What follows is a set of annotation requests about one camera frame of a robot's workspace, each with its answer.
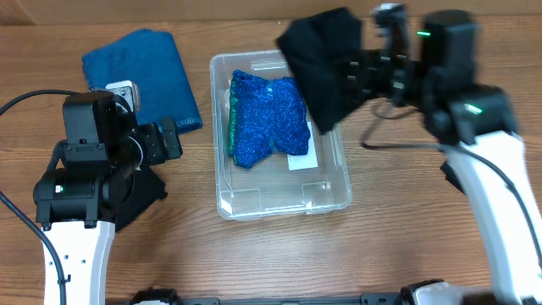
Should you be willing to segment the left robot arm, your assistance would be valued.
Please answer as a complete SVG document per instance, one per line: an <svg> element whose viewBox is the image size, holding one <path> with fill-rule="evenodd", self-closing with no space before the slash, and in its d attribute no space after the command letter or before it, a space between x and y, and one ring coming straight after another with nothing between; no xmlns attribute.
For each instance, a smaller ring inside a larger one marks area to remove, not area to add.
<svg viewBox="0 0 542 305"><path fill-rule="evenodd" d="M169 159L156 124L139 125L140 101L110 91L68 96L66 138L36 183L46 304L104 304L116 232L168 194L152 166Z"/></svg>

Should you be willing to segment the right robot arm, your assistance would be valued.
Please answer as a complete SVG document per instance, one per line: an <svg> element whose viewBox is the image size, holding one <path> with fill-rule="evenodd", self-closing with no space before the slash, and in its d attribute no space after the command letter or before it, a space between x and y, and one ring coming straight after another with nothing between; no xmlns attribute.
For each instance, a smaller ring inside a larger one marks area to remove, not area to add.
<svg viewBox="0 0 542 305"><path fill-rule="evenodd" d="M491 286L477 289L443 280L404 286L399 304L538 304L541 301L541 215L509 97L477 82L478 23L463 10L428 14L418 32L421 57L411 57L407 12L384 3L373 11L386 40L350 62L352 87L362 98L411 105L445 155L446 179L468 199L489 261Z"/></svg>

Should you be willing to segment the sparkly blue green cloth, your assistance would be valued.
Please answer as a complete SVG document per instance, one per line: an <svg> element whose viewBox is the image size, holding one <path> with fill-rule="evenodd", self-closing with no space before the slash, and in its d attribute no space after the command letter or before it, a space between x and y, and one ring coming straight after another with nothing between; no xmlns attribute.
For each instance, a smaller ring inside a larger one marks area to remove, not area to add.
<svg viewBox="0 0 542 305"><path fill-rule="evenodd" d="M250 169L275 152L306 155L310 138L307 108L294 78L232 73L228 150L234 165Z"/></svg>

